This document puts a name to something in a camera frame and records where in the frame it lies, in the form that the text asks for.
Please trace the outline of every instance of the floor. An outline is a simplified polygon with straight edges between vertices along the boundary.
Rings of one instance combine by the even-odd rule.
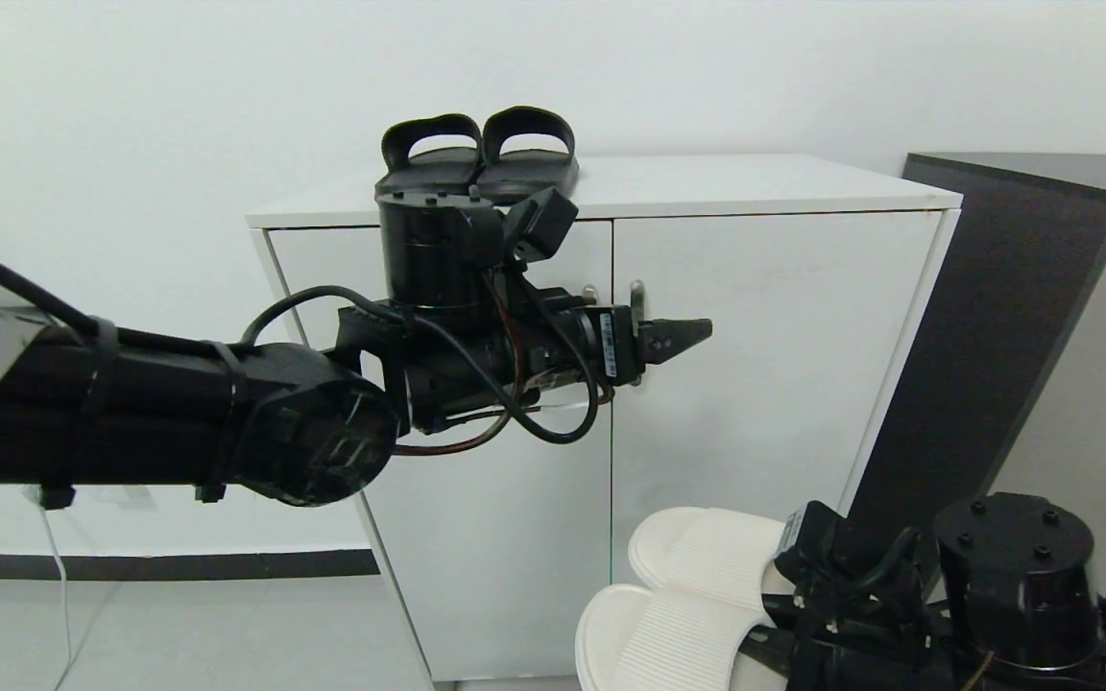
[[[429,688],[382,577],[79,582],[69,598],[79,657],[62,691]],[[0,688],[50,691],[65,659],[58,583],[0,580]],[[514,688],[578,691],[572,679]]]

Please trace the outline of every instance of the white cabinet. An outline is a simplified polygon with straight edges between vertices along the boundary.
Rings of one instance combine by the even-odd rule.
[[[532,265],[534,284],[627,302],[640,280],[649,317],[709,317],[714,336],[620,390],[580,442],[547,446],[512,425],[467,454],[392,459],[364,491],[366,530],[435,680],[574,673],[581,608],[629,580],[626,543],[658,509],[846,509],[960,202],[803,156],[581,166],[583,220]],[[373,176],[249,216],[276,294],[337,283],[385,296]],[[313,346],[333,345],[338,306],[299,307]],[[580,415],[541,412],[561,429]]]
[[[615,294],[714,336],[614,406],[615,580],[670,506],[769,516],[839,505],[941,211],[615,222]]]
[[[275,231],[271,240],[293,292],[341,283],[369,297],[386,296],[377,228]],[[532,264],[528,275],[542,287],[578,292],[593,285],[606,301],[611,263],[612,223],[576,222],[556,259]],[[334,345],[342,306],[328,297],[298,307],[312,346]],[[376,367],[368,369],[382,380]],[[543,399],[575,401],[585,390],[559,389]],[[570,430],[581,415],[534,417],[550,429]],[[405,442],[460,441],[488,425],[480,420]],[[608,461],[605,412],[568,448],[511,423],[488,446],[463,454],[397,456],[369,484],[378,538],[435,679],[574,672],[567,642],[578,611],[608,585]]]

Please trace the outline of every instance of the cabinet top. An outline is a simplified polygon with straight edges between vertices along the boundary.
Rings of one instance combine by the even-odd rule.
[[[571,200],[580,219],[651,216],[811,214],[957,209],[961,193],[810,156],[618,156],[580,158]],[[376,224],[382,164],[275,201],[251,228]]]
[[[1106,154],[911,154],[907,161],[1013,179],[1106,200]]]

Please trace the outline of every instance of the black baseboard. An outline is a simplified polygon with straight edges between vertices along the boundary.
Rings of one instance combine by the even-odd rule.
[[[63,556],[69,580],[253,580],[376,576],[368,549],[263,555]],[[58,580],[49,555],[0,555],[0,578]]]

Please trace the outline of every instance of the label sticker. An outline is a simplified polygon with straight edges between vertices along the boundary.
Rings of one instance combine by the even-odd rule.
[[[614,316],[601,315],[601,343],[605,352],[605,374],[617,376],[617,345],[614,342]]]
[[[804,509],[787,516],[787,522],[784,524],[784,534],[780,537],[780,548],[775,551],[776,555],[784,554],[784,552],[787,551],[787,547],[795,545],[796,538],[800,537],[800,525],[802,525],[803,522]]]

